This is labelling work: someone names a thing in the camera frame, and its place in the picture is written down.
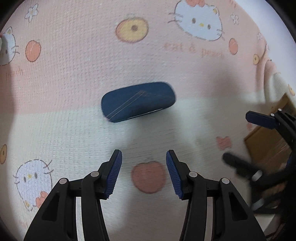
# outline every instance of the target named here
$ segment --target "cat face print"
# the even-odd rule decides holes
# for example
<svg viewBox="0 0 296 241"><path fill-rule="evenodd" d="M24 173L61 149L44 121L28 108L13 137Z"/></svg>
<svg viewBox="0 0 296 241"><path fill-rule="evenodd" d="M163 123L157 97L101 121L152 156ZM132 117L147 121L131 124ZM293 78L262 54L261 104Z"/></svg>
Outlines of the cat face print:
<svg viewBox="0 0 296 241"><path fill-rule="evenodd" d="M222 37L219 10L214 5L193 4L193 0L181 0L174 11L174 22L186 33L208 41Z"/></svg>
<svg viewBox="0 0 296 241"><path fill-rule="evenodd" d="M53 170L50 170L49 164L39 159L28 161L19 167L14 176L17 190L28 210L40 207L52 189Z"/></svg>
<svg viewBox="0 0 296 241"><path fill-rule="evenodd" d="M16 47L18 46L15 44L15 37L12 34L12 27L9 27L2 35L0 65L6 65L13 60L15 53L18 53L16 51Z"/></svg>

